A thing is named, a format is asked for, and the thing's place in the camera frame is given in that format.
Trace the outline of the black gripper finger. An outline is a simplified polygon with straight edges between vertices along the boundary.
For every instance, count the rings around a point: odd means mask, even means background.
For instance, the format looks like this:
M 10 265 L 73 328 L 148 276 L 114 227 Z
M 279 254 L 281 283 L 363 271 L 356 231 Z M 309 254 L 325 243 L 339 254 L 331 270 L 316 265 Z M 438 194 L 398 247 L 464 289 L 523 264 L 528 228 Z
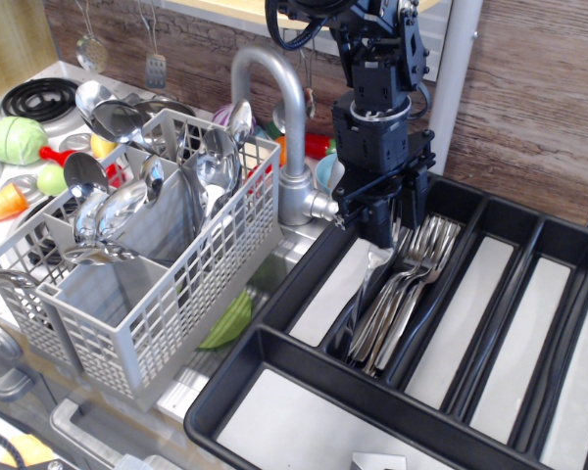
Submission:
M 378 248 L 392 248 L 396 197 L 394 195 L 363 195 L 356 201 L 361 206 L 357 219 L 359 237 Z
M 409 229 L 416 230 L 426 215 L 428 191 L 427 169 L 411 170 L 403 179 L 401 219 Z

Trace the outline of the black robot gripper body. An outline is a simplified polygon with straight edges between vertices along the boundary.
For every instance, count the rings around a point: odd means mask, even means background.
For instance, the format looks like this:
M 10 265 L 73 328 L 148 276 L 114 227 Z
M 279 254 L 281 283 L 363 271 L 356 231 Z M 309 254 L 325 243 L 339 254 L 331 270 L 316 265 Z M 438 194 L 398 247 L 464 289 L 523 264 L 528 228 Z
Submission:
M 411 170 L 433 166 L 434 132 L 410 132 L 412 100 L 407 94 L 394 108 L 367 110 L 347 92 L 336 100 L 332 118 L 338 160 L 345 173 L 332 191 L 338 204 L 337 219 L 357 227 L 359 196 L 394 195 L 400 203 L 403 179 Z

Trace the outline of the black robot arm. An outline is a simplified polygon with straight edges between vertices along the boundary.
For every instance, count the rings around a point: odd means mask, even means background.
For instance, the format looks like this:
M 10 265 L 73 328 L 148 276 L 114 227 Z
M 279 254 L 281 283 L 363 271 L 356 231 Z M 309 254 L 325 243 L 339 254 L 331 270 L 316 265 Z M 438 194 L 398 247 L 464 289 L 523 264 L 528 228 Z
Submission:
M 434 133 L 410 132 L 421 118 L 411 95 L 428 92 L 428 50 L 416 1 L 268 1 L 269 34 L 302 48 L 326 27 L 337 44 L 348 91 L 332 106 L 337 159 L 345 172 L 332 191 L 338 219 L 386 249 L 396 221 L 412 230 L 425 217 Z

